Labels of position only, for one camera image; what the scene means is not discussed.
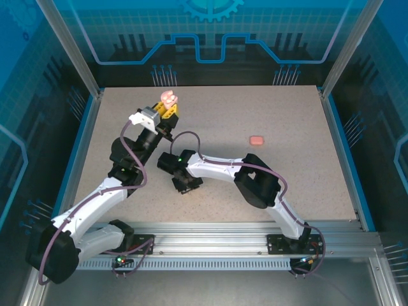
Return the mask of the round pink earbud case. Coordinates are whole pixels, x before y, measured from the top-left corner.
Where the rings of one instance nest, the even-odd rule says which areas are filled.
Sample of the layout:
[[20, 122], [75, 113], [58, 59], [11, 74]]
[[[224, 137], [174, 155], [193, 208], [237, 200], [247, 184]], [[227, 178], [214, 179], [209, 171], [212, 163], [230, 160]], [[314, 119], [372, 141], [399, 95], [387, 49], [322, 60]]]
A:
[[160, 97], [161, 102], [163, 103], [166, 109], [171, 108], [174, 104], [177, 104], [178, 97], [173, 93], [172, 90], [164, 91]]

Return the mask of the steel bottom plate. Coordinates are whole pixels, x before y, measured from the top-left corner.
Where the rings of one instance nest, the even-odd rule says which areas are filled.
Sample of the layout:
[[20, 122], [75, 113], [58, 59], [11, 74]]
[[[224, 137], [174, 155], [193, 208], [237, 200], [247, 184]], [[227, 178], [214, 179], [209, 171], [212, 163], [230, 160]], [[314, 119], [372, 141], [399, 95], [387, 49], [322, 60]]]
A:
[[43, 306], [381, 306], [364, 263], [333, 260], [319, 273], [79, 271], [49, 285]]

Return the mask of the blue edged side rail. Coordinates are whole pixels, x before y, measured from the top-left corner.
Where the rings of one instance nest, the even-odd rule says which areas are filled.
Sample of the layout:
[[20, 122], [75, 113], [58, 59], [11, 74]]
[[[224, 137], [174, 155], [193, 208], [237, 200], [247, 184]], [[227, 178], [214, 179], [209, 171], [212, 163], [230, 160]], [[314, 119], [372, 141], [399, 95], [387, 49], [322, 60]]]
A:
[[98, 111], [103, 99], [103, 93], [104, 89], [102, 89], [96, 98], [90, 96], [86, 104], [51, 218], [57, 217], [75, 204], [75, 196], [78, 190]]
[[344, 176], [351, 203], [356, 211], [355, 214], [361, 224], [362, 230], [375, 232], [375, 224], [365, 197], [360, 178], [349, 148], [346, 134], [341, 123], [332, 95], [323, 95], [320, 87], [317, 87], [326, 120], [329, 125], [331, 137], [337, 152], [340, 167]]

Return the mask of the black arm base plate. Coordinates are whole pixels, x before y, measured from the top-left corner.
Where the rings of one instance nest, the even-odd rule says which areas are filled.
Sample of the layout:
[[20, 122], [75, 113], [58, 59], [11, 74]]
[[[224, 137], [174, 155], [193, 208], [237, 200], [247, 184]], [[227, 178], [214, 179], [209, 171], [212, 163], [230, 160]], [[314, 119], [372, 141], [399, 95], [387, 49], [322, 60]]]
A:
[[284, 235], [267, 235], [269, 255], [322, 254], [323, 242], [318, 234], [311, 234], [306, 240], [293, 240]]
[[153, 254], [155, 236], [150, 234], [135, 234], [133, 235], [130, 246], [127, 251], [133, 251], [134, 255], [143, 255], [147, 252], [147, 255]]

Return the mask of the aluminium frame post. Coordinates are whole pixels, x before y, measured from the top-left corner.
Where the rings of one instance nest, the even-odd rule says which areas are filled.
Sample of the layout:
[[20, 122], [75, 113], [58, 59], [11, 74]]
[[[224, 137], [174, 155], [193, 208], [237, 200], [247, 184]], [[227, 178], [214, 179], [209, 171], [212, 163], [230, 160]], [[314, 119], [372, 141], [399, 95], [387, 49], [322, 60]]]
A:
[[328, 99], [328, 96], [331, 94], [347, 64], [352, 58], [355, 50], [361, 43], [361, 40], [376, 16], [383, 1], [384, 0], [367, 0], [366, 5], [362, 9], [350, 35], [348, 36], [339, 56], [337, 57], [337, 60], [332, 66], [322, 86], [321, 97], [323, 99]]
[[63, 49], [93, 98], [99, 99], [101, 89], [53, 0], [36, 0]]

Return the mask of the aluminium mounting beam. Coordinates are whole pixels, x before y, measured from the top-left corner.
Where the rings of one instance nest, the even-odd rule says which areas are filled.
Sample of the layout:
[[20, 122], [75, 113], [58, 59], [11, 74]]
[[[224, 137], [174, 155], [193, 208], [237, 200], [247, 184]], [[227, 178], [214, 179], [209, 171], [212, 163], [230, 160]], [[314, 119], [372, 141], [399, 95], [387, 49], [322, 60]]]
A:
[[[382, 255], [376, 232], [356, 221], [311, 221], [326, 242], [327, 258]], [[153, 256], [165, 258], [265, 258], [266, 237], [281, 231], [274, 222], [131, 222], [137, 234], [155, 236]]]

